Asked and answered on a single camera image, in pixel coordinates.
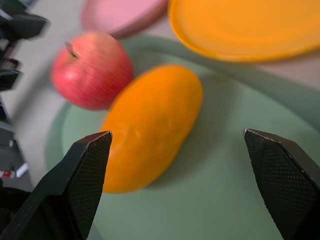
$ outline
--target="yellow plate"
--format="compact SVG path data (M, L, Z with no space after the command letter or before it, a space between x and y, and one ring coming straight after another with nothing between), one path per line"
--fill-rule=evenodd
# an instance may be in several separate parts
M320 47L320 0L172 0L173 31L189 49L230 62L287 58Z

